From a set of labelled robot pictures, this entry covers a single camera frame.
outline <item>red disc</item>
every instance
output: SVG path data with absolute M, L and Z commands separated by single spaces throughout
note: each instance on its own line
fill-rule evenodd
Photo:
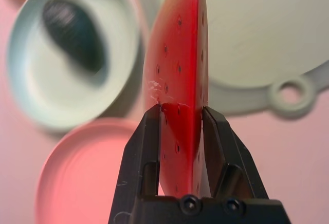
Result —
M 145 108 L 162 104 L 160 183 L 166 195 L 199 196 L 202 107 L 208 102 L 206 0 L 165 0 L 144 63 Z

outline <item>small hole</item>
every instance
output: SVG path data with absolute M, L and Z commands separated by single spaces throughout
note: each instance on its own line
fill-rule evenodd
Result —
M 302 91 L 301 89 L 293 83 L 285 83 L 281 86 L 280 90 L 281 98 L 290 104 L 296 104 L 300 102 L 302 98 Z
M 177 142 L 176 143 L 176 153 L 179 154 L 180 152 L 180 147 L 179 147 L 179 143 Z

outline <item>pink surface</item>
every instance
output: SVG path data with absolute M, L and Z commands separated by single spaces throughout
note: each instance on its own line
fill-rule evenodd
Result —
M 123 150 L 136 127 L 107 118 L 66 135 L 43 168 L 36 223 L 107 223 Z
M 38 130 L 15 107 L 7 87 L 5 52 L 19 3 L 0 0 L 0 223 L 33 224 L 36 184 L 58 138 Z M 329 205 L 329 91 L 298 121 L 270 112 L 229 118 L 251 151 L 271 198 L 293 223 L 327 223 Z M 139 121 L 141 101 L 128 117 Z

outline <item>scratch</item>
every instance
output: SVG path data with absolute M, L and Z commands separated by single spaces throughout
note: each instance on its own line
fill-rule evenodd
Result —
M 115 216 L 114 216 L 114 218 L 113 218 L 113 223 L 114 224 L 116 224 L 116 218 L 119 216 L 119 215 L 128 215 L 128 216 L 131 216 L 131 213 L 129 213 L 129 212 L 125 212 L 125 211 L 121 211 L 121 212 L 119 212 L 118 214 L 116 214 Z
M 117 184 L 117 186 L 123 186 L 123 185 L 127 185 L 128 182 L 127 181 L 123 181 L 122 184 Z
M 151 98 L 152 98 L 153 100 L 155 100 L 155 101 L 158 101 L 158 99 L 155 98 L 154 96 L 151 96 Z
M 149 84 L 153 85 L 155 87 L 161 87 L 161 85 L 158 82 L 155 82 L 155 81 L 149 81 Z

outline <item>screw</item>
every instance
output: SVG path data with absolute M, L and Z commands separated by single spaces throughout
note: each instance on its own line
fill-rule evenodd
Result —
M 181 211 L 186 215 L 196 215 L 201 211 L 201 202 L 193 195 L 183 197 L 179 205 Z

